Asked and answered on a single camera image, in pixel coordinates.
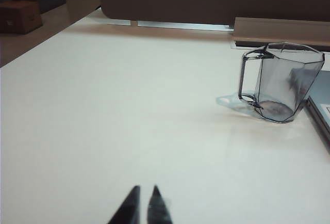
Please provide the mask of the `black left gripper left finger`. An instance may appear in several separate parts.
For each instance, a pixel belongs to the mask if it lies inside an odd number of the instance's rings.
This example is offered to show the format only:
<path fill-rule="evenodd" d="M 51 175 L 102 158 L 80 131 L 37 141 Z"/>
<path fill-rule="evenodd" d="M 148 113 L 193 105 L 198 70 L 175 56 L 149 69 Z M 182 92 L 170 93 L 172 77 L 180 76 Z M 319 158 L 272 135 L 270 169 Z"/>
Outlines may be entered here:
<path fill-rule="evenodd" d="M 117 209 L 109 224 L 139 224 L 140 223 L 140 186 L 134 186 Z"/>

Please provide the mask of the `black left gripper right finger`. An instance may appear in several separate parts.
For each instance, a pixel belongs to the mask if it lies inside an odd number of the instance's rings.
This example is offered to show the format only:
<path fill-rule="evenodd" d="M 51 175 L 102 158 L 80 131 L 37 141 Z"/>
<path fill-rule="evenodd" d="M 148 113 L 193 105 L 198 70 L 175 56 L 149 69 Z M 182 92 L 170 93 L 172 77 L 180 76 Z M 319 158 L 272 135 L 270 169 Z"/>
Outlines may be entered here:
<path fill-rule="evenodd" d="M 147 208 L 148 224 L 170 224 L 172 223 L 170 212 L 159 191 L 157 185 L 154 186 Z"/>

